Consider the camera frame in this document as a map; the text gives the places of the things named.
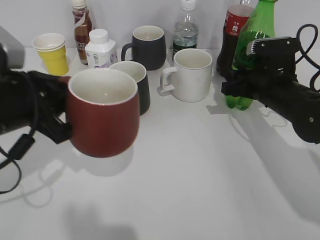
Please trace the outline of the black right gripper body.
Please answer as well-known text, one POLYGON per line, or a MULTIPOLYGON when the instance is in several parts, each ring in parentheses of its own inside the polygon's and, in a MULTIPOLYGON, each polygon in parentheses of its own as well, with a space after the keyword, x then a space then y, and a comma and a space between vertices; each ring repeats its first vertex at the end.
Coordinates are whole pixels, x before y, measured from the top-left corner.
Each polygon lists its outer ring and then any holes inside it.
POLYGON ((305 142, 320 142, 320 94, 298 82, 295 54, 301 45, 295 37, 251 41, 246 55, 259 60, 254 77, 259 98, 254 98, 289 122, 305 142))

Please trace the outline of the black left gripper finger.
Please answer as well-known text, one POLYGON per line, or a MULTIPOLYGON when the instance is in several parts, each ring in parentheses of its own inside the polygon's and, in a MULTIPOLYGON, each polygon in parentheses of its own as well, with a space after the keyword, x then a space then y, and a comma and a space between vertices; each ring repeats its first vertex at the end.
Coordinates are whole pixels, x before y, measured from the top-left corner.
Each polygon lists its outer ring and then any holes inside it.
POLYGON ((70 76, 50 75, 35 70, 29 71, 27 74, 35 84, 36 90, 46 98, 54 100, 64 100, 66 98, 70 76))
POLYGON ((39 112, 36 131, 57 145, 70 140, 72 137, 71 124, 62 122, 56 115, 45 110, 39 112))

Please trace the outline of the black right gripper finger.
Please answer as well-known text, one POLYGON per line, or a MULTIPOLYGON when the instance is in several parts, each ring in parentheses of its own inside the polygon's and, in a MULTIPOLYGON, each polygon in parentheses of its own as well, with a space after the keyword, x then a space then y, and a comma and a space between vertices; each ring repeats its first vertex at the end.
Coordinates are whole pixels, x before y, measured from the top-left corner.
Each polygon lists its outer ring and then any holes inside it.
POLYGON ((225 96, 259 98, 258 84, 254 77, 260 74, 258 69, 234 70, 230 69, 226 81, 221 85, 221 93, 225 96))

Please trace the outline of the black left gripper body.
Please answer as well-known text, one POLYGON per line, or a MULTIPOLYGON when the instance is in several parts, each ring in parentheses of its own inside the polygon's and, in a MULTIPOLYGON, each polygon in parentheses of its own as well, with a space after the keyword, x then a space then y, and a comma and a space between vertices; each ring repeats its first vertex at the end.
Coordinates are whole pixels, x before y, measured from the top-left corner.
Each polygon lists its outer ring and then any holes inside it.
POLYGON ((43 135, 48 130, 41 121, 41 115, 34 123, 34 113, 40 110, 35 107, 34 96, 43 87, 42 81, 47 81, 48 75, 38 71, 11 71, 9 69, 9 55, 5 46, 0 46, 0 134, 30 126, 43 135))

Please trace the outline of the grey left arm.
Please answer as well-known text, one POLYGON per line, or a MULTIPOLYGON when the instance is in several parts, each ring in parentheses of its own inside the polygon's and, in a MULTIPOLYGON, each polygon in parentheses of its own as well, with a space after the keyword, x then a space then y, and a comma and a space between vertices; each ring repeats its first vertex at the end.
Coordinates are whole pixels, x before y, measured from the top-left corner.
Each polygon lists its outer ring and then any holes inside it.
POLYGON ((60 120, 66 110, 66 77, 24 72, 25 48, 0 29, 0 132, 29 126, 56 144, 69 140, 70 123, 60 120))

